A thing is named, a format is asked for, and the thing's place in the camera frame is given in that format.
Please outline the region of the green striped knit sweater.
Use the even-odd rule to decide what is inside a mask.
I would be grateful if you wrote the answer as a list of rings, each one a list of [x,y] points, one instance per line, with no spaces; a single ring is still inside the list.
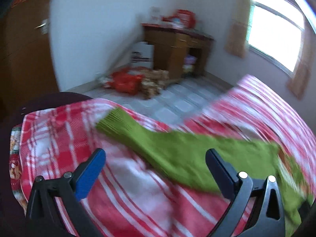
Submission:
[[[277,177],[285,209],[285,232],[291,236],[302,222],[298,209],[312,193],[301,168],[275,142],[246,141],[180,131],[153,132],[121,108],[111,110],[96,129],[132,149],[154,170],[191,189],[214,193],[219,188],[209,172],[205,154],[214,148],[237,170],[254,178]]]

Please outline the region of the red plaid bed sheet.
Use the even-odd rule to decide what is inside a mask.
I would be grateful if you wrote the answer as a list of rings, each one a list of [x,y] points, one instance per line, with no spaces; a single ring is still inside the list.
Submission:
[[[107,155],[82,205],[104,236],[206,236],[229,202],[220,191],[200,192],[157,172],[132,149],[96,129],[116,108],[153,132],[180,131],[246,141],[275,142],[293,157],[315,199],[315,135],[272,89],[246,75],[236,87],[178,126],[146,117],[105,99],[49,106],[27,114],[11,128],[12,192],[27,206],[37,176],[61,177],[96,148]]]

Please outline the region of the brown wooden door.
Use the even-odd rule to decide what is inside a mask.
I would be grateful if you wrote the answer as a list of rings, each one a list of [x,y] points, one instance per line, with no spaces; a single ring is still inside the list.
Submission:
[[[8,112],[58,92],[49,42],[50,0],[13,0],[1,17],[1,101]]]

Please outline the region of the red plastic bag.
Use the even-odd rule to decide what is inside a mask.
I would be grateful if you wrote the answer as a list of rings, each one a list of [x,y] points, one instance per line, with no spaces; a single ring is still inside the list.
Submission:
[[[112,73],[107,85],[119,93],[136,95],[140,89],[143,77],[144,75],[139,71],[134,71],[131,67],[125,67]]]

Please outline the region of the brown patterned bag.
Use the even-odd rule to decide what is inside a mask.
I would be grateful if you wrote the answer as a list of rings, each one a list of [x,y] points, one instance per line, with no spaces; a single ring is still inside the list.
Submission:
[[[166,89],[169,81],[169,72],[166,70],[141,70],[142,75],[140,89],[145,100],[160,95]]]

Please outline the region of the right beige curtain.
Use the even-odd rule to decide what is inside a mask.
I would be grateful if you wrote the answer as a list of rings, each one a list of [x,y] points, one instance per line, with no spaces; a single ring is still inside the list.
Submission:
[[[288,90],[298,100],[304,96],[311,77],[312,66],[315,59],[315,32],[307,18],[304,18],[304,31],[299,57],[294,72],[287,83]]]

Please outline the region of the beige curtain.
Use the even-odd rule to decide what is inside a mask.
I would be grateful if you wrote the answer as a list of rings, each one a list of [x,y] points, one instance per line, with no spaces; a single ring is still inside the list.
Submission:
[[[236,0],[233,8],[229,34],[226,40],[227,53],[244,58],[248,48],[247,33],[251,11],[251,0]]]
[[[298,100],[304,96],[311,77],[312,66],[315,59],[315,32],[307,18],[304,18],[304,31],[299,57],[294,72],[287,83],[288,90]]]

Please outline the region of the stacked books in desk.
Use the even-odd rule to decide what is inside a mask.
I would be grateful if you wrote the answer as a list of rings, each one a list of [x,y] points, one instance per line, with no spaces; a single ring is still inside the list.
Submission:
[[[183,63],[183,75],[189,75],[194,72],[194,67],[197,62],[197,58],[192,55],[187,55],[184,58]]]

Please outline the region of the left beige curtain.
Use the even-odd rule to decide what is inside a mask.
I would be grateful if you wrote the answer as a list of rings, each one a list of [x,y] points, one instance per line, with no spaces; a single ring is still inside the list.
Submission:
[[[226,40],[227,53],[244,58],[248,48],[247,33],[251,11],[251,0],[236,0],[233,8],[229,34]]]

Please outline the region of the white paper bag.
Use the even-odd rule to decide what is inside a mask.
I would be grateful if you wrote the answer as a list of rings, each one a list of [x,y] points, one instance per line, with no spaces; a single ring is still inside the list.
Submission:
[[[131,66],[153,68],[154,46],[147,42],[137,42],[132,47]]]

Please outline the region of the wooden desk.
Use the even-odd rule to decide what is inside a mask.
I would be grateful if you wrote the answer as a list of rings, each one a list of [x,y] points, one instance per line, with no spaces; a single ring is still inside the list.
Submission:
[[[171,82],[179,82],[185,57],[197,58],[194,76],[205,74],[206,63],[213,48],[214,38],[192,29],[175,29],[157,24],[142,24],[144,41],[154,46],[153,67],[169,72]]]

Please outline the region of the red gift box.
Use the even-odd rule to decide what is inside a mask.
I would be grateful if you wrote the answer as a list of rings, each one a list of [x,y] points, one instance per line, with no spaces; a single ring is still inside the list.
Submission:
[[[185,28],[193,29],[196,26],[196,14],[189,10],[178,9],[173,15],[162,17],[162,21],[181,24]]]

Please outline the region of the window with green frame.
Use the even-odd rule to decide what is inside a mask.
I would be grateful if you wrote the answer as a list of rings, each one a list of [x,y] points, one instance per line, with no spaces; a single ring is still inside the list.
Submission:
[[[303,46],[302,12],[288,0],[251,0],[249,23],[250,48],[292,74]]]

